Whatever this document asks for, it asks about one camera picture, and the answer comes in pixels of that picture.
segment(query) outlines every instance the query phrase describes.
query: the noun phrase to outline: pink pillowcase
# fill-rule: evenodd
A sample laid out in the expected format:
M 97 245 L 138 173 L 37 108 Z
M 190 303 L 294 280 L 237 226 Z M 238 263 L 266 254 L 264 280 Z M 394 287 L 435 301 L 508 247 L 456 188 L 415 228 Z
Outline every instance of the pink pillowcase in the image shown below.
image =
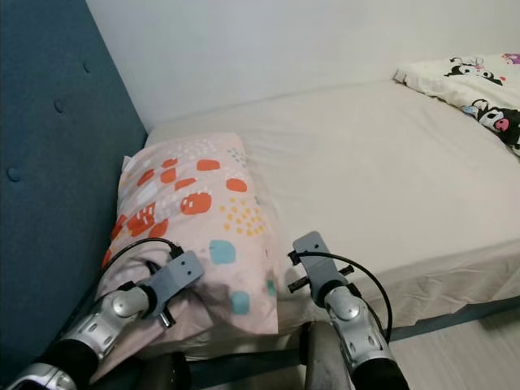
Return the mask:
M 161 339 L 184 340 L 221 322 L 253 334 L 278 331 L 275 263 L 270 257 L 275 237 L 256 200 L 236 134 L 166 141 L 125 161 L 118 219 L 105 262 L 145 237 L 163 237 L 193 250 L 205 269 L 192 290 L 170 304 L 177 324 Z M 166 245 L 142 246 L 109 269 L 100 293 L 148 277 L 143 260 L 165 263 Z M 119 343 L 113 353 L 123 360 L 162 332 L 157 322 L 141 325 L 129 336 L 132 346 Z M 124 345 L 128 348 L 121 351 Z

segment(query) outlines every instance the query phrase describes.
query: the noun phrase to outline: orange spots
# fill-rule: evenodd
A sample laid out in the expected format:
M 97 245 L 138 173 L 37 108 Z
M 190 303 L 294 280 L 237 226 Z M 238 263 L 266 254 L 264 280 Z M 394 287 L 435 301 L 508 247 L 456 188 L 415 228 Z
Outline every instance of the orange spots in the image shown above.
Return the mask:
M 165 219 L 162 222 L 159 222 L 154 227 L 152 227 L 152 230 L 149 231 L 148 237 L 162 237 L 166 234 L 167 229 L 168 229 L 168 220 Z
M 220 162 L 209 159 L 198 160 L 197 169 L 199 171 L 214 171 L 215 169 L 220 169 Z
M 124 221 L 127 220 L 127 216 L 122 214 L 117 219 L 117 222 L 115 223 L 114 228 L 112 229 L 112 233 L 110 234 L 110 238 L 114 240 L 114 238 L 121 232 L 121 229 L 123 229 Z
M 149 204 L 128 220 L 127 227 L 132 237 L 139 236 L 155 225 L 154 212 L 155 202 Z
M 110 249 L 108 249 L 106 251 L 106 253 L 105 253 L 105 257 L 103 258 L 103 262 L 101 264 L 101 268 L 105 268 L 108 265 L 108 263 L 111 260 L 111 258 L 112 258 L 112 252 L 111 252 Z
M 176 158 L 169 158 L 168 160 L 166 160 L 165 162 L 162 163 L 161 167 L 169 168 L 169 167 L 173 167 L 176 164 L 177 164 L 177 159 Z
M 238 193 L 244 193 L 247 191 L 247 184 L 240 179 L 228 179 L 226 181 L 227 189 L 231 191 L 237 191 Z
M 167 171 L 164 171 L 161 174 L 161 181 L 164 184 L 171 183 L 172 181 L 175 181 L 176 178 L 177 178 L 177 172 L 176 172 L 175 168 L 168 169 Z
M 150 180 L 152 177 L 154 177 L 154 170 L 150 169 L 150 170 L 146 171 L 145 173 L 143 173 L 143 176 L 141 176 L 141 178 L 137 182 L 137 187 L 143 185 L 148 180 Z
M 180 203 L 180 211 L 184 215 L 206 213 L 211 207 L 211 195 L 209 193 L 192 193 Z
M 189 179 L 182 179 L 179 180 L 177 183 L 175 183 L 175 190 L 183 189 L 184 187 L 188 187 L 190 184 L 195 183 L 196 180 L 193 177 L 190 177 Z

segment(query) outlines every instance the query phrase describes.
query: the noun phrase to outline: white wall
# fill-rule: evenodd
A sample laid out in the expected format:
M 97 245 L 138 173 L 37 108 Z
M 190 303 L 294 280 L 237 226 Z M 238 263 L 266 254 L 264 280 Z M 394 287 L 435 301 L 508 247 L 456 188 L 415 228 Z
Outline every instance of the white wall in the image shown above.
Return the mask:
M 87 0 L 145 126 L 520 50 L 518 0 Z

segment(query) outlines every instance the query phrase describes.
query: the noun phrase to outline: tufted button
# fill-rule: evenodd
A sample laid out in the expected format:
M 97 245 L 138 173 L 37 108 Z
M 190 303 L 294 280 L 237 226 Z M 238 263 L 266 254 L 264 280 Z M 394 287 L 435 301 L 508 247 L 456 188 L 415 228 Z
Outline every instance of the tufted button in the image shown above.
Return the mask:
M 90 73 L 90 64 L 87 61 L 83 62 L 83 69 L 86 73 Z
M 60 114 L 63 113 L 63 104 L 59 100 L 54 100 L 54 108 Z
M 20 176 L 20 172 L 14 167 L 7 168 L 7 177 L 9 178 L 10 181 L 12 181 L 14 183 L 19 182 L 22 178 Z

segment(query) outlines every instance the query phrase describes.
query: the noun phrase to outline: bed frame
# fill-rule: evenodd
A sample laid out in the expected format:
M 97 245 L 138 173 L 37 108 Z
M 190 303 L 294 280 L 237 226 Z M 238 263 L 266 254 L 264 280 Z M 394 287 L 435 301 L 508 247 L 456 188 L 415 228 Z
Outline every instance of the bed frame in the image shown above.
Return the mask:
M 145 129 L 83 1 L 6 0 L 1 33 L 5 383 L 51 342 L 98 273 L 115 220 L 122 157 L 142 148 Z M 519 302 L 469 305 L 396 330 L 395 337 Z M 294 364 L 297 353 L 282 351 L 194 363 L 192 372 L 200 388 Z M 115 381 L 129 388 L 139 367 L 130 359 L 100 388 Z

